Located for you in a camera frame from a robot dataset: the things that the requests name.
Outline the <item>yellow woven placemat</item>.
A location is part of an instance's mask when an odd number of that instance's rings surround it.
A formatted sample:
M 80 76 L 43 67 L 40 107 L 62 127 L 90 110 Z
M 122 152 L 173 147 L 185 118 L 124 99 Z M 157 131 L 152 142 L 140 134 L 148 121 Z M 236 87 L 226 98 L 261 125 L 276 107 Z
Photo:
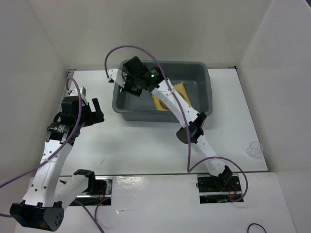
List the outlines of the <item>yellow woven placemat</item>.
M 173 85 L 174 89 L 179 93 L 179 95 L 191 106 L 193 107 L 193 104 L 188 96 L 188 93 L 185 89 L 185 85 L 184 85 L 184 82 L 179 82 L 179 83 L 176 83 Z M 159 98 L 156 97 L 154 94 L 152 94 L 152 98 L 153 98 L 153 103 L 154 103 L 154 106 L 155 106 L 155 109 L 157 111 L 160 111 L 159 110 Z

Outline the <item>grey plastic bin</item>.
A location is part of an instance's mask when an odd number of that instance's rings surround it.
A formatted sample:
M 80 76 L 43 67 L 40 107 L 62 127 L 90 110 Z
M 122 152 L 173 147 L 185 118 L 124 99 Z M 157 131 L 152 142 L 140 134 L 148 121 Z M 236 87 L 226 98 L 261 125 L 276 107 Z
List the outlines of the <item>grey plastic bin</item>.
M 160 61 L 172 84 L 182 82 L 192 107 L 207 116 L 212 113 L 212 89 L 207 66 L 201 62 Z M 137 97 L 121 92 L 115 84 L 112 99 L 113 110 L 126 121 L 172 122 L 177 118 L 170 111 L 158 111 L 152 94 L 146 90 Z

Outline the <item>clear plastic cup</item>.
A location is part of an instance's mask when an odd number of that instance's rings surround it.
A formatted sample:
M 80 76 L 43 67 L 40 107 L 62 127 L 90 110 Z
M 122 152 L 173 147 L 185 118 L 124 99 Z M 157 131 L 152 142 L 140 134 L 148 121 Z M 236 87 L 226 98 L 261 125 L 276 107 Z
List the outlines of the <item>clear plastic cup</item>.
M 263 146 L 259 141 L 253 141 L 246 147 L 245 152 L 250 157 L 259 158 L 263 152 Z

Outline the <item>clear glass plate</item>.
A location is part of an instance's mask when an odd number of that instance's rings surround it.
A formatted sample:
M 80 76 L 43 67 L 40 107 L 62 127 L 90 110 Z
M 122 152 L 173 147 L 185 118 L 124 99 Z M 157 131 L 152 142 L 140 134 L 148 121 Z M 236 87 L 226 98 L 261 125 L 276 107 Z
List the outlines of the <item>clear glass plate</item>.
M 167 107 L 167 105 L 162 100 L 159 100 L 159 110 L 169 111 L 169 108 Z

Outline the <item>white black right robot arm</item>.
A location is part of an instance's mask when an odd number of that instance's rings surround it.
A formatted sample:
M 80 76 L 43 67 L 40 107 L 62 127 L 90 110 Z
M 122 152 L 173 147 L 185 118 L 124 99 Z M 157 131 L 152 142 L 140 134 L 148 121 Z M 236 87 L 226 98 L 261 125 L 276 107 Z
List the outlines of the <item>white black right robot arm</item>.
M 122 76 L 124 84 L 121 89 L 137 96 L 146 90 L 162 101 L 181 125 L 176 132 L 177 138 L 201 156 L 201 163 L 207 167 L 214 188 L 219 191 L 225 190 L 230 185 L 232 171 L 217 156 L 204 135 L 206 114 L 198 112 L 186 102 L 173 87 L 159 63 L 148 68 L 135 56 L 124 63 L 122 70 L 127 74 Z

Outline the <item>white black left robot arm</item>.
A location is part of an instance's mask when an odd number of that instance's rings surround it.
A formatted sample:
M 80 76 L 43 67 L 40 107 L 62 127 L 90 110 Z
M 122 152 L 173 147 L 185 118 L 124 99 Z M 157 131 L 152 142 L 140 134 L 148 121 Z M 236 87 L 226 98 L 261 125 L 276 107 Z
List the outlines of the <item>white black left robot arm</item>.
M 47 128 L 41 167 L 22 201 L 13 203 L 10 208 L 10 215 L 22 227 L 55 232 L 63 221 L 66 208 L 78 195 L 82 192 L 95 194 L 100 189 L 93 171 L 79 169 L 56 190 L 63 165 L 80 130 L 104 121 L 97 98 L 92 102 L 95 111 L 77 96 L 62 100 L 61 111 Z

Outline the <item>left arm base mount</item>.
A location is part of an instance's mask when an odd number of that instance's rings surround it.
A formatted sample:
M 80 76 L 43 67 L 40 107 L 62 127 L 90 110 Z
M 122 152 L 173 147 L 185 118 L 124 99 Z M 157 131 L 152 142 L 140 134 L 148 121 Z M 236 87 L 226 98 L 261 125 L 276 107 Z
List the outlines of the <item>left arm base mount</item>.
M 91 194 L 82 192 L 76 197 L 76 200 L 85 206 L 97 206 L 101 201 L 101 206 L 111 205 L 113 177 L 96 176 L 96 180 L 101 181 L 102 187 L 96 188 Z

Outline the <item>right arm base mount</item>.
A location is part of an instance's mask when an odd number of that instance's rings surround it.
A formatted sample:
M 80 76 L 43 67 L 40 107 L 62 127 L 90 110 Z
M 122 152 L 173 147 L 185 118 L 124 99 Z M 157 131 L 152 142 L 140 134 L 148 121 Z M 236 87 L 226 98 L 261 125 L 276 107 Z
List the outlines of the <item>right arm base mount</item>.
M 199 191 L 201 204 L 230 203 L 231 198 L 239 199 L 242 196 L 240 179 L 237 175 L 231 177 L 224 187 L 217 187 L 214 179 L 209 175 L 198 175 L 196 187 Z

